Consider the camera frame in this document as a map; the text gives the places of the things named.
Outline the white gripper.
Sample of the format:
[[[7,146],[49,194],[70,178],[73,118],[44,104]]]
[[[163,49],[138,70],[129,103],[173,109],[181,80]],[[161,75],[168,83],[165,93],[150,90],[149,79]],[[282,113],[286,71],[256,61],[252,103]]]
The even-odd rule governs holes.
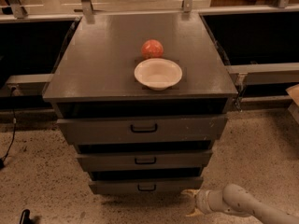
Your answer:
[[[202,216],[203,214],[212,213],[208,199],[210,194],[209,189],[185,189],[181,192],[181,194],[195,198],[197,208],[194,208],[189,214],[187,214],[187,217],[198,217]]]

